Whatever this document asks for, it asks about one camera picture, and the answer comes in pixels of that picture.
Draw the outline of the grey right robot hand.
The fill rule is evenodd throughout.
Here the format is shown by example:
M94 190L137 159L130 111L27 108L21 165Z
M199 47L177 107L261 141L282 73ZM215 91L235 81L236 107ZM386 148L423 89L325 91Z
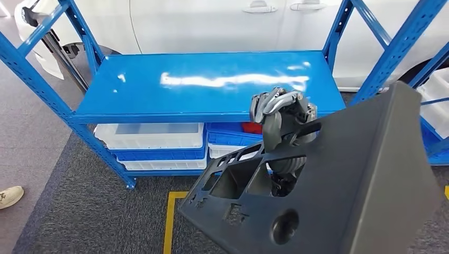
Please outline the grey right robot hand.
M297 144L294 132L317 119L317 107L300 91L275 87L252 97L249 114L251 122L262 125L264 148L271 152L285 139Z

